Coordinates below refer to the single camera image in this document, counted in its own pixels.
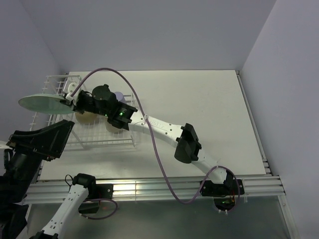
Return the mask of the beige ceramic bowl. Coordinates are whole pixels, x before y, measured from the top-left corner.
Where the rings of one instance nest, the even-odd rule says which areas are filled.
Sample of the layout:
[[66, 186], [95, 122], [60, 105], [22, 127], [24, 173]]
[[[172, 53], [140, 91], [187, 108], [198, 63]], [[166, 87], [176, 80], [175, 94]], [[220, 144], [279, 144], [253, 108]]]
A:
[[94, 124], [97, 118], [96, 114], [90, 112], [84, 112], [83, 114], [76, 112], [74, 115], [78, 123], [85, 125]]

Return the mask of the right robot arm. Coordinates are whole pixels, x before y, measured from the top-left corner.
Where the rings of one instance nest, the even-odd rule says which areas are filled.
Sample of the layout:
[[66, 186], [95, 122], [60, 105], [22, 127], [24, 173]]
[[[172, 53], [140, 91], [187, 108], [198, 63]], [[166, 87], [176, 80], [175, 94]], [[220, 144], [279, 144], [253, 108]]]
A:
[[199, 138], [191, 124], [176, 125], [148, 116], [122, 101], [108, 85], [97, 86], [92, 92], [75, 88], [67, 94], [74, 111], [90, 112], [107, 117], [113, 127], [140, 132], [151, 136], [152, 140], [162, 140], [175, 149], [174, 158], [184, 164], [192, 164], [205, 173], [216, 190], [227, 194], [238, 185], [229, 169], [219, 166], [202, 148]]

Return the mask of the lilac plastic cup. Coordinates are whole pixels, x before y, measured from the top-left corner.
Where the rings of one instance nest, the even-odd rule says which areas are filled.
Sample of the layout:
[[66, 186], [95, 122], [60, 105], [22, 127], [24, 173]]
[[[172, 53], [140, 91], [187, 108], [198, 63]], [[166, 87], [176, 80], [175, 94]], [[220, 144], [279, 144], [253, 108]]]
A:
[[119, 102], [122, 102], [124, 104], [127, 103], [126, 99], [125, 99], [125, 96], [123, 93], [121, 92], [114, 92], [114, 94], [116, 95], [116, 99], [119, 101]]

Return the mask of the green floral plate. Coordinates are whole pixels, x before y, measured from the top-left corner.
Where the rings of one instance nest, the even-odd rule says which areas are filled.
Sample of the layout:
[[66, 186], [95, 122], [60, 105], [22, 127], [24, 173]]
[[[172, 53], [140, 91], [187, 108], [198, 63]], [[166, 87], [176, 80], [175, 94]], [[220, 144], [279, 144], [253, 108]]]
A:
[[62, 104], [62, 96], [52, 94], [34, 94], [18, 100], [18, 104], [32, 112], [48, 115], [67, 115], [73, 113], [72, 109]]

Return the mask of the steel cup with brown band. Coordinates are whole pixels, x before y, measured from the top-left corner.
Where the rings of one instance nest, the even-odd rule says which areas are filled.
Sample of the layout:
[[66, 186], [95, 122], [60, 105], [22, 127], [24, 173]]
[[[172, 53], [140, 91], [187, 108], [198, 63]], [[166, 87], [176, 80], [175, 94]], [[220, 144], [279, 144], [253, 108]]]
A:
[[123, 129], [120, 129], [120, 128], [116, 128], [114, 126], [112, 126], [110, 123], [108, 122], [105, 122], [105, 127], [106, 127], [106, 130], [110, 133], [123, 133], [124, 130]]

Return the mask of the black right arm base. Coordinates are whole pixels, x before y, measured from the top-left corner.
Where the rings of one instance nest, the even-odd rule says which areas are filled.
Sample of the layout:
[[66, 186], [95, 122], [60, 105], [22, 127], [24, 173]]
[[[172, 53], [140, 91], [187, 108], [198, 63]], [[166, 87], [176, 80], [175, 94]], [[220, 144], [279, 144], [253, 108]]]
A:
[[233, 179], [229, 186], [206, 180], [200, 194], [203, 197], [213, 197], [217, 209], [229, 211], [236, 205], [235, 197], [244, 195], [245, 190], [241, 179], [237, 179], [237, 182]]

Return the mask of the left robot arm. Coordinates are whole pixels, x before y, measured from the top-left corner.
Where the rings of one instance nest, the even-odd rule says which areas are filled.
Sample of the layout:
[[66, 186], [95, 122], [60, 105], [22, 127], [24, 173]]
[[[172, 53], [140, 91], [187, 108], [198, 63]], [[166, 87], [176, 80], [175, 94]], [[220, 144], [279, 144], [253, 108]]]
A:
[[30, 204], [60, 203], [35, 239], [62, 239], [86, 199], [97, 193], [94, 176], [76, 175], [72, 182], [36, 182], [44, 161], [60, 158], [75, 123], [61, 120], [35, 131], [15, 131], [8, 142], [1, 141], [5, 172], [0, 177], [0, 237], [26, 239]]

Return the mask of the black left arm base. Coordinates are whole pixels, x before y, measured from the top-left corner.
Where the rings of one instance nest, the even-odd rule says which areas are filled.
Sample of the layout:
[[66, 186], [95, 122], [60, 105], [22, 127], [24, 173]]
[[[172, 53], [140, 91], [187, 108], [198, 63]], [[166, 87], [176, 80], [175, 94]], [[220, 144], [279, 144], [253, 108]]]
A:
[[[93, 196], [89, 196], [88, 199], [112, 199], [113, 197], [113, 184], [97, 184], [96, 191]], [[112, 202], [108, 201], [87, 201], [81, 204], [78, 209], [80, 214], [89, 215], [90, 217], [93, 214], [99, 213], [108, 213], [114, 209], [115, 205]]]

